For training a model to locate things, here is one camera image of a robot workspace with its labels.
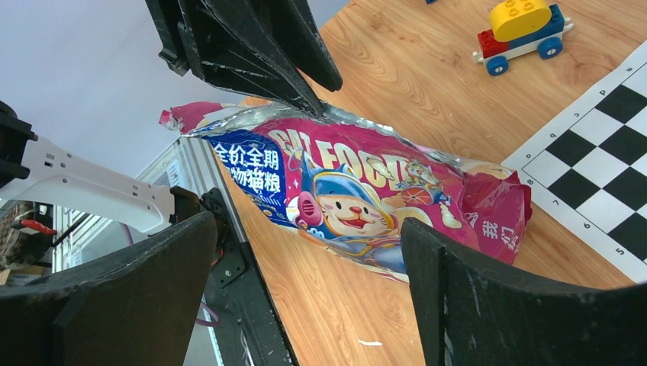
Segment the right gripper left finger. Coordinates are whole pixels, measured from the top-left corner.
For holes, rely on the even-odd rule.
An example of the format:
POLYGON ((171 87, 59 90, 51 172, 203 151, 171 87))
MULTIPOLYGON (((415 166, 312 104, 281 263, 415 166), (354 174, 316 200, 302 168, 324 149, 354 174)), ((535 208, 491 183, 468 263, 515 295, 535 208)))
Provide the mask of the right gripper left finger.
POLYGON ((3 365, 181 365, 211 270, 203 212, 137 244, 1 289, 3 365))

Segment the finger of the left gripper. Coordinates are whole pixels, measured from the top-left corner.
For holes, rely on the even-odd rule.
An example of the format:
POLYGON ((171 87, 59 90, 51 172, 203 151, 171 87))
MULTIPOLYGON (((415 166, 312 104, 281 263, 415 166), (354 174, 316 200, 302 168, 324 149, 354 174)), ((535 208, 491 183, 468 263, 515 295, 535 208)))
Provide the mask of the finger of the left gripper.
POLYGON ((341 89, 343 79, 314 21, 306 0, 268 0, 271 35, 303 73, 325 89, 341 89))

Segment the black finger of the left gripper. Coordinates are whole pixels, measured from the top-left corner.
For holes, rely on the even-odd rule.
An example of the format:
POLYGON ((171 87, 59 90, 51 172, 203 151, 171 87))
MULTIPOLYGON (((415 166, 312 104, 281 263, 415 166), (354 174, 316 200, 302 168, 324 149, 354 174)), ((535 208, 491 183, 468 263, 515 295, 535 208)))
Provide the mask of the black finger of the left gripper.
POLYGON ((180 1, 190 70, 215 88, 278 101, 319 117, 311 79, 271 35, 264 1, 180 1))

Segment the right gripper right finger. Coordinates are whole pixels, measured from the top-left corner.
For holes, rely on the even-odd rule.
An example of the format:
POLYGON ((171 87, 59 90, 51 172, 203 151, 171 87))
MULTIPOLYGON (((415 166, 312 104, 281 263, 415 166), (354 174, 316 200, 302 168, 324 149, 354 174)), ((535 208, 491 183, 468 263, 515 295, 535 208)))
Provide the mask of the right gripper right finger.
POLYGON ((404 221, 401 248, 428 365, 644 365, 646 286, 545 278, 404 221))

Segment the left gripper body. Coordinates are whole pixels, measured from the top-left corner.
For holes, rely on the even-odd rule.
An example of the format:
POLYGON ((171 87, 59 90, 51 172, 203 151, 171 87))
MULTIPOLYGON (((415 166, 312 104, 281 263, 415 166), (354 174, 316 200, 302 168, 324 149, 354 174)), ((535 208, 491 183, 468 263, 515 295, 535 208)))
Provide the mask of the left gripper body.
POLYGON ((179 30, 179 25, 183 23, 179 1, 146 0, 146 6, 162 43, 159 57, 170 70, 183 76, 189 70, 189 65, 179 30))

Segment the pink pet food bag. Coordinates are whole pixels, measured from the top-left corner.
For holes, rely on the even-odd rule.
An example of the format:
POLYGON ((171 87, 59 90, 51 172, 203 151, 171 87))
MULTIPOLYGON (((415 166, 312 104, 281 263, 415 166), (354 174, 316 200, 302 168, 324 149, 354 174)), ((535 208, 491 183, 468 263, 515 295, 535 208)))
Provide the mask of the pink pet food bag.
POLYGON ((159 122, 207 141, 274 224, 400 282, 406 219, 509 264, 532 215, 514 170, 417 145, 333 106, 313 118, 279 103, 200 101, 159 122))

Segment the black white chessboard mat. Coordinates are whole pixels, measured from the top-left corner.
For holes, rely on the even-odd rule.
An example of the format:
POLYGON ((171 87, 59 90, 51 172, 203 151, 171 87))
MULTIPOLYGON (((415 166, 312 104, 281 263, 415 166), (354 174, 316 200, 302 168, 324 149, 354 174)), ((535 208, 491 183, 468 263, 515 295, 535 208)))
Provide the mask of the black white chessboard mat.
POLYGON ((646 280, 646 47, 505 159, 533 202, 632 281, 646 280))

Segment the toy block car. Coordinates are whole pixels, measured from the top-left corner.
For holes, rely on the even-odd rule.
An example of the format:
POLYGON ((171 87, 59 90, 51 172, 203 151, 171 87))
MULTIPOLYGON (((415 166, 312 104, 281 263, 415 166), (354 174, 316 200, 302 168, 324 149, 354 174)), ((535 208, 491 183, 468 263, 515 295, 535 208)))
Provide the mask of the toy block car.
POLYGON ((529 53, 551 59, 563 51, 562 38, 574 27, 557 4, 506 0, 489 12, 490 28, 477 34, 472 59, 491 76, 504 74, 510 61, 529 53))

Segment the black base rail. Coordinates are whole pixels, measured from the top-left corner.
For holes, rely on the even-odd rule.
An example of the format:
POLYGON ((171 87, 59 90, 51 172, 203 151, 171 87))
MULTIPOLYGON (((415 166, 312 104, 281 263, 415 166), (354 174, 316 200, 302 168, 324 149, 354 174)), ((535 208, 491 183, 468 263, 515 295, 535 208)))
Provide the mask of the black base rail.
POLYGON ((230 192, 210 145, 203 140, 177 139, 141 175, 140 180, 178 185, 207 195, 227 218, 221 232, 217 264, 203 296, 208 305, 199 319, 218 326, 196 325, 185 356, 186 365, 296 365, 271 294, 259 269, 230 192))

